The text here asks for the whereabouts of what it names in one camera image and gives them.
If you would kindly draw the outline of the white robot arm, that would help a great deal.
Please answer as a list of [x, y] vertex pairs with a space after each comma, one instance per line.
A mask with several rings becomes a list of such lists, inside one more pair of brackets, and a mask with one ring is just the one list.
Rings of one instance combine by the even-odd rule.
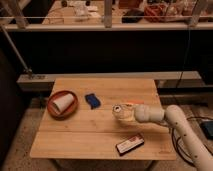
[[137, 105], [134, 108], [134, 118], [139, 123], [165, 121], [181, 136], [196, 169], [198, 171], [211, 171], [213, 169], [213, 156], [195, 134], [183, 110], [177, 105], [169, 105], [166, 109]]

